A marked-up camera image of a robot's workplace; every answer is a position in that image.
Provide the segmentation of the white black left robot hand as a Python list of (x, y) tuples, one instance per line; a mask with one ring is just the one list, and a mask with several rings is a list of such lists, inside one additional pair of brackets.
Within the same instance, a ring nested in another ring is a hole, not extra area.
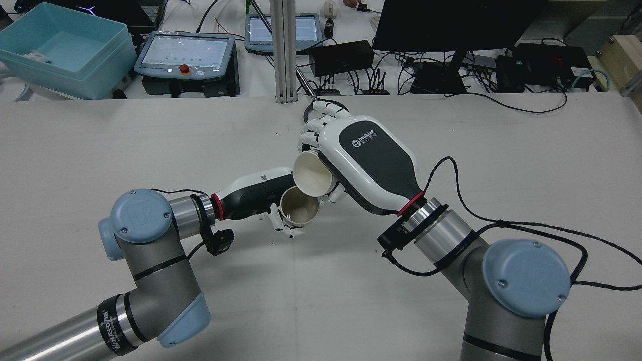
[(217, 220), (242, 220), (266, 213), (276, 231), (294, 238), (303, 235), (305, 230), (289, 219), (283, 201), (284, 195), (295, 188), (292, 170), (275, 167), (236, 179), (211, 194), (211, 201)]

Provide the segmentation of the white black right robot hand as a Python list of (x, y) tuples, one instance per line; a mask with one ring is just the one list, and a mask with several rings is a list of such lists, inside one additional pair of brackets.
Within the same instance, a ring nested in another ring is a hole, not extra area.
[(377, 119), (319, 99), (303, 121), (292, 174), (304, 194), (333, 201), (348, 194), (374, 215), (403, 215), (427, 203), (415, 155)]

